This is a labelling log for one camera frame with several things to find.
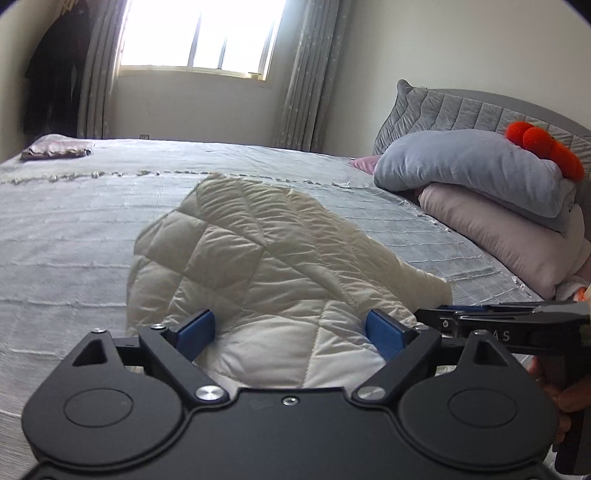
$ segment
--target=gray curtain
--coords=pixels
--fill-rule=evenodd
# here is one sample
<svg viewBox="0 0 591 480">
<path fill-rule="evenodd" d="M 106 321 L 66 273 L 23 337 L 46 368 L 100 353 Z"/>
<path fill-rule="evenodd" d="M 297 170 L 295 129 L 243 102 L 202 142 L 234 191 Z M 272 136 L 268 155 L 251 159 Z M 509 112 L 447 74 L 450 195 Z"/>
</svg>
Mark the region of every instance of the gray curtain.
<svg viewBox="0 0 591 480">
<path fill-rule="evenodd" d="M 319 152 L 352 0 L 307 0 L 273 146 Z"/>
<path fill-rule="evenodd" d="M 79 138 L 110 137 L 113 88 L 128 3 L 128 0 L 102 0 L 98 5 L 82 79 Z"/>
</svg>

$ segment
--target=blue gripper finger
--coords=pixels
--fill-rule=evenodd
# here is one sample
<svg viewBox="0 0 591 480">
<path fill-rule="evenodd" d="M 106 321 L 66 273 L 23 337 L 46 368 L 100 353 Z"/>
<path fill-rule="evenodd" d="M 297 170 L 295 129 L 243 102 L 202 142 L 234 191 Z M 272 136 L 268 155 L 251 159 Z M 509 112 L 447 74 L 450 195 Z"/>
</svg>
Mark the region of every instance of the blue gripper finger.
<svg viewBox="0 0 591 480">
<path fill-rule="evenodd" d="M 382 310 L 370 310 L 365 319 L 365 336 L 389 362 L 416 336 L 417 332 L 394 320 Z"/>
<path fill-rule="evenodd" d="M 179 328 L 174 347 L 190 362 L 216 337 L 216 318 L 209 310 L 199 313 Z"/>
</svg>

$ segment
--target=dark clothing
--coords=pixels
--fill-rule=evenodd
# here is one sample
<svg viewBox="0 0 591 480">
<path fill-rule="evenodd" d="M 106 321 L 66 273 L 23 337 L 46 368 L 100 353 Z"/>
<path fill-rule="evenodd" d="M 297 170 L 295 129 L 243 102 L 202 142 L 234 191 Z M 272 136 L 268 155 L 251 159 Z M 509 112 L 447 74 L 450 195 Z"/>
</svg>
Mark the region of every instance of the dark clothing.
<svg viewBox="0 0 591 480">
<path fill-rule="evenodd" d="M 29 63 L 31 81 L 24 132 L 39 137 L 57 133 L 75 137 L 90 19 L 85 0 L 47 30 Z"/>
</svg>

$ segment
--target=sunlight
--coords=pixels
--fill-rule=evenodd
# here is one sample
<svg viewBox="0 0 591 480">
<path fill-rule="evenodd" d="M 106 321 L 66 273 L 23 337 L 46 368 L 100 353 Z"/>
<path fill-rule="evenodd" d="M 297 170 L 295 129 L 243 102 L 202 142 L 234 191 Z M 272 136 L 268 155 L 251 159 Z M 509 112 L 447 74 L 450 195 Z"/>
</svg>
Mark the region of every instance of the sunlight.
<svg viewBox="0 0 591 480">
<path fill-rule="evenodd" d="M 121 65 L 187 66 L 199 16 L 194 67 L 262 73 L 285 0 L 133 0 Z"/>
</svg>

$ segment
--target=quilted jacket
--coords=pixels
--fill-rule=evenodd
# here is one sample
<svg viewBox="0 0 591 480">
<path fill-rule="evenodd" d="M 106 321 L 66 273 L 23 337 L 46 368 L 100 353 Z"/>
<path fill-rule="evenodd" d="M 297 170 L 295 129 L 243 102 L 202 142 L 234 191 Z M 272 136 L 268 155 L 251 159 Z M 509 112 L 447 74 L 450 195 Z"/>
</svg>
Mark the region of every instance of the quilted jacket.
<svg viewBox="0 0 591 480">
<path fill-rule="evenodd" d="M 443 280 L 400 261 L 298 191 L 209 177 L 145 228 L 128 280 L 128 333 L 208 308 L 216 339 L 196 364 L 234 392 L 355 388 L 384 365 L 370 309 L 408 325 L 450 303 Z"/>
</svg>

